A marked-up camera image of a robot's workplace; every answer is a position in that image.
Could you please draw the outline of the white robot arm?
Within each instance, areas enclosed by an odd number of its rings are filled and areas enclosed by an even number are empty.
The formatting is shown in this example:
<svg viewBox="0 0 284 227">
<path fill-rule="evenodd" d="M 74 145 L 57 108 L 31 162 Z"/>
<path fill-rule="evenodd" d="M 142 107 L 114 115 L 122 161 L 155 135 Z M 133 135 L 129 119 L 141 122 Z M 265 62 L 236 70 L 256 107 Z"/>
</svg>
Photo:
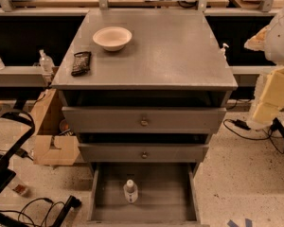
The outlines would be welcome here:
<svg viewBox="0 0 284 227">
<path fill-rule="evenodd" d="M 269 25 L 246 41 L 245 48 L 263 51 L 275 68 L 257 78 L 255 100 L 249 111 L 247 125 L 253 130 L 271 126 L 284 109 L 284 7 Z"/>
</svg>

